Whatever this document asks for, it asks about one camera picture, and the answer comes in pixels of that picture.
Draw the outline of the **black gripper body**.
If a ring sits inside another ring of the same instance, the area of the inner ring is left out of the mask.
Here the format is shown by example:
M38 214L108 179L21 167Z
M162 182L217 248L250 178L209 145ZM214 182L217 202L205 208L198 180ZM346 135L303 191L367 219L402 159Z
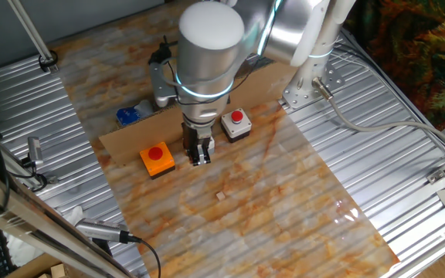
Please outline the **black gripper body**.
M200 145L203 139L210 139L209 153L214 151L214 139L212 135L213 124L204 124L202 126L193 125L192 122L182 122L183 147L187 151L190 144Z

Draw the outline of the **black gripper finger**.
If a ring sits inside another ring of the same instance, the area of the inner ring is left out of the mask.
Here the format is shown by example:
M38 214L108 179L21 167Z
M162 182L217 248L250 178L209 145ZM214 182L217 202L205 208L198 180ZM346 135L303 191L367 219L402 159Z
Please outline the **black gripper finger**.
M187 154L193 166L200 165L199 145L197 143L189 145Z
M199 163L209 164L210 154L209 154L210 139L203 139L202 143L199 145Z

